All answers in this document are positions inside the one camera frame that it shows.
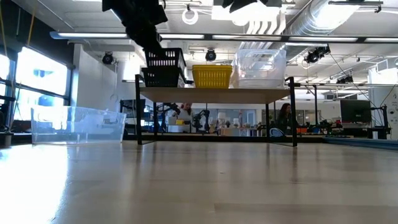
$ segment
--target shelf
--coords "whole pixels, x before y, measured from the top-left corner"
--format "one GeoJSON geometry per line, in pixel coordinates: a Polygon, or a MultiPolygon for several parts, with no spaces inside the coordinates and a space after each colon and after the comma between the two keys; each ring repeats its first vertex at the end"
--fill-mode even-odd
{"type": "Polygon", "coordinates": [[[290,95],[285,89],[207,89],[142,87],[141,95],[157,103],[269,104],[290,95]]]}

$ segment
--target computer screen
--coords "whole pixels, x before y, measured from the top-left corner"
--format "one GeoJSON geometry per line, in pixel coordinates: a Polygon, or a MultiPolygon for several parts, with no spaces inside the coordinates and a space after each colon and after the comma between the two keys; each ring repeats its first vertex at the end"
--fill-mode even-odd
{"type": "Polygon", "coordinates": [[[342,123],[372,122],[371,102],[366,100],[341,100],[342,123]]]}

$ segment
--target yellow basket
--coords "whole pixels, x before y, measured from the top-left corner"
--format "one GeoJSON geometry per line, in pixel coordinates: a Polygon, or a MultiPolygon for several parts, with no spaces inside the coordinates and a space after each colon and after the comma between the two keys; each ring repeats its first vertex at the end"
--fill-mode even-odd
{"type": "Polygon", "coordinates": [[[193,65],[192,73],[197,88],[228,88],[232,66],[193,65]]]}

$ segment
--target black plastic basket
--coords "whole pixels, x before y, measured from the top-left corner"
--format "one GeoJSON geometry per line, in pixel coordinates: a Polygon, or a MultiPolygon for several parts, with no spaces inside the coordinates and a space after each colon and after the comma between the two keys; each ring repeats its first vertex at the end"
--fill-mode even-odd
{"type": "Polygon", "coordinates": [[[178,67],[142,68],[146,87],[184,87],[187,80],[178,67]]]}
{"type": "Polygon", "coordinates": [[[180,48],[168,48],[162,49],[165,56],[158,56],[151,52],[145,51],[145,58],[147,60],[148,68],[154,67],[179,67],[182,71],[185,70],[187,64],[184,60],[182,49],[180,48]]]}

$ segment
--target woman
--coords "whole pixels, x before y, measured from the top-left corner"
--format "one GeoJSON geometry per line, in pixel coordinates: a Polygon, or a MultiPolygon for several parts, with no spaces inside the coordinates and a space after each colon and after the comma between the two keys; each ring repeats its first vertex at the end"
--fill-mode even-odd
{"type": "Polygon", "coordinates": [[[189,133],[192,130],[190,128],[190,125],[193,120],[193,111],[192,111],[191,106],[192,106],[192,103],[183,103],[180,107],[179,114],[177,114],[176,112],[173,112],[172,116],[177,117],[178,120],[185,121],[186,125],[178,127],[178,132],[180,132],[180,133],[189,133]]]}
{"type": "Polygon", "coordinates": [[[279,116],[276,125],[285,134],[291,134],[292,122],[296,122],[297,124],[297,121],[295,119],[294,120],[292,119],[292,113],[290,111],[290,103],[285,103],[282,105],[279,111],[279,116]]]}

